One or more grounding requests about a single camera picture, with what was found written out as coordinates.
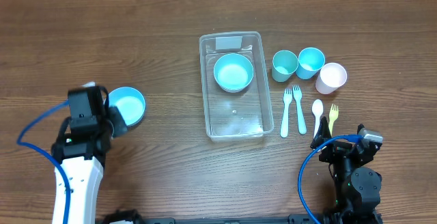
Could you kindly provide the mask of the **pink plastic cup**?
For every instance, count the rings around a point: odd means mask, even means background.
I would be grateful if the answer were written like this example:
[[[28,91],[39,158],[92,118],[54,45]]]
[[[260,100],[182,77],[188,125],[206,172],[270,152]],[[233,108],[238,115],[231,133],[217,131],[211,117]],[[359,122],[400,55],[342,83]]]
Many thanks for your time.
[[[347,79],[348,73],[341,64],[328,63],[320,70],[315,88],[321,94],[331,94],[342,87]]]

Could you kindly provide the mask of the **blue plastic bowl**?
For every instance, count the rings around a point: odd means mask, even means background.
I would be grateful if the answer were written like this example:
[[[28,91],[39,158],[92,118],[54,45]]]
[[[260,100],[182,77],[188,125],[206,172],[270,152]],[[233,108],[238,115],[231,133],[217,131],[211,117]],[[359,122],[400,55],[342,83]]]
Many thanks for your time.
[[[146,112],[145,97],[133,87],[119,87],[110,92],[109,106],[118,108],[128,127],[136,126]]]

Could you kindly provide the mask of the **clear plastic container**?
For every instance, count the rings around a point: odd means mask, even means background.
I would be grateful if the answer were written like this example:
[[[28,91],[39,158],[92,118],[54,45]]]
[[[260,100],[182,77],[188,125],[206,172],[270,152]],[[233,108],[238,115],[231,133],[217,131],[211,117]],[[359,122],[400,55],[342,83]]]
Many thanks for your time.
[[[216,50],[217,37],[242,36],[240,49]],[[214,65],[229,53],[247,57],[255,74],[241,92],[223,90],[214,79]],[[199,60],[206,134],[213,141],[263,137],[274,130],[262,38],[256,31],[213,33],[199,39]]]

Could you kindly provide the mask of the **green plastic bowl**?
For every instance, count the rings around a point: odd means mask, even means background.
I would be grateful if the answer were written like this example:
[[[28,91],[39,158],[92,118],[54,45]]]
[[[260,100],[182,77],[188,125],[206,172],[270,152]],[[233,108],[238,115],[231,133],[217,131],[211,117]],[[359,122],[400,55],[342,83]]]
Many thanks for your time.
[[[251,61],[237,53],[220,57],[214,65],[214,79],[226,92],[241,92],[253,80],[255,70]]]

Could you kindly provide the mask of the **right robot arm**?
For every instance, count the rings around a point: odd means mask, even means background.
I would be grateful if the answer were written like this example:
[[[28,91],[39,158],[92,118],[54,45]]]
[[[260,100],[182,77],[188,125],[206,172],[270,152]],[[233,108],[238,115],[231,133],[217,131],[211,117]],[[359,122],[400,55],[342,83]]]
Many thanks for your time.
[[[357,135],[361,137],[359,140],[336,139],[321,150],[319,161],[328,163],[336,204],[323,214],[316,214],[314,223],[383,223],[382,215],[376,212],[382,176],[365,166],[382,147],[383,137],[362,124],[357,128]]]

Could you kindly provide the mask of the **yellow plastic fork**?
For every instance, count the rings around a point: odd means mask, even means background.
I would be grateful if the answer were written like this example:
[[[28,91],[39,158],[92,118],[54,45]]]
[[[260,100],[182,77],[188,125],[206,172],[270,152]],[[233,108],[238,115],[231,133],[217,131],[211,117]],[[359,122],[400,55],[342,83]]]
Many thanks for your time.
[[[339,107],[335,104],[332,104],[329,112],[329,121],[328,121],[328,128],[330,134],[333,133],[333,126],[338,116],[339,116]]]

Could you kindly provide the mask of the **green plastic cup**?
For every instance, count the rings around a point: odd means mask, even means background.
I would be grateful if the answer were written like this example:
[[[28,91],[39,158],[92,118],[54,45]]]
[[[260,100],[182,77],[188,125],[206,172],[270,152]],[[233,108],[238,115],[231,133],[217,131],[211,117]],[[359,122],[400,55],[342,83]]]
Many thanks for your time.
[[[286,82],[298,68],[298,57],[291,51],[281,50],[272,58],[272,77],[276,82]]]

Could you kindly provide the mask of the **blue plastic cup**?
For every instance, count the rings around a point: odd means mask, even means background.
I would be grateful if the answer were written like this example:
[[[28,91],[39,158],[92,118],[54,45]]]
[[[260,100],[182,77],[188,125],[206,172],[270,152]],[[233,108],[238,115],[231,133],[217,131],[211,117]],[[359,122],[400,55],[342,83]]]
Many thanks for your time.
[[[298,69],[296,74],[300,79],[312,78],[325,64],[325,55],[314,47],[301,50],[298,56]]]

